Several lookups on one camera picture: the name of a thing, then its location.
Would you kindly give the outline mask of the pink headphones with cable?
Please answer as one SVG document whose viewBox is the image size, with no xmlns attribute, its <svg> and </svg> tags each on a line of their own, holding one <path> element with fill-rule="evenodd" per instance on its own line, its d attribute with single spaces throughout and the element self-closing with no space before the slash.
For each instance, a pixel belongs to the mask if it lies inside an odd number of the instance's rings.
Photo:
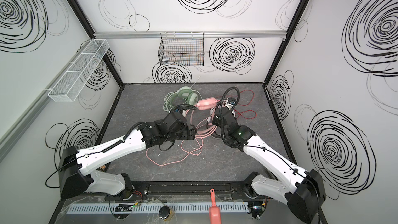
<svg viewBox="0 0 398 224">
<path fill-rule="evenodd" d="M 216 105 L 220 101 L 215 97 L 199 100 L 195 104 L 196 110 L 187 110 L 183 114 L 188 117 L 189 123 L 197 129 L 194 140 L 183 140 L 177 144 L 177 157 L 168 156 L 162 161 L 158 161 L 154 156 L 160 155 L 161 151 L 154 152 L 153 148 L 147 149 L 146 158 L 158 167 L 171 166 L 172 164 L 182 163 L 189 157 L 198 157 L 203 152 L 205 139 L 216 132 L 217 127 L 211 123 L 215 116 Z"/>
</svg>

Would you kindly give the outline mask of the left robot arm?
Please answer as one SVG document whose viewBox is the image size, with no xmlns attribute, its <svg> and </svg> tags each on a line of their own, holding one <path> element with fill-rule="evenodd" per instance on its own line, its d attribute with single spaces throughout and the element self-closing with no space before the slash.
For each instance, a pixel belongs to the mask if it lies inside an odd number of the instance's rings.
<svg viewBox="0 0 398 224">
<path fill-rule="evenodd" d="M 124 136 L 109 142 L 84 149 L 68 147 L 56 170 L 60 197 L 71 199 L 93 192 L 127 200 L 135 190 L 130 177 L 102 172 L 100 166 L 165 142 L 194 140 L 196 134 L 196 127 L 182 113 L 172 112 L 160 120 L 136 123 Z"/>
</svg>

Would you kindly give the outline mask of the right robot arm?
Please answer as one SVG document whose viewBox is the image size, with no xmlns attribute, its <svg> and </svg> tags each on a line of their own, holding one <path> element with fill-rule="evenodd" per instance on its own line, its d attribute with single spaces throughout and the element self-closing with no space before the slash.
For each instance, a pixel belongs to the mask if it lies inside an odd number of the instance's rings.
<svg viewBox="0 0 398 224">
<path fill-rule="evenodd" d="M 233 116 L 236 104 L 224 104 L 230 91 L 236 91 L 236 103 L 240 100 L 237 87 L 228 88 L 215 107 L 214 125 L 220 128 L 221 140 L 231 148 L 251 156 L 261 163 L 276 179 L 267 179 L 261 174 L 249 181 L 249 189 L 258 196 L 271 197 L 285 204 L 300 221 L 310 224 L 320 217 L 325 202 L 322 176 L 316 170 L 307 171 L 289 161 L 268 146 L 251 128 L 238 124 Z"/>
</svg>

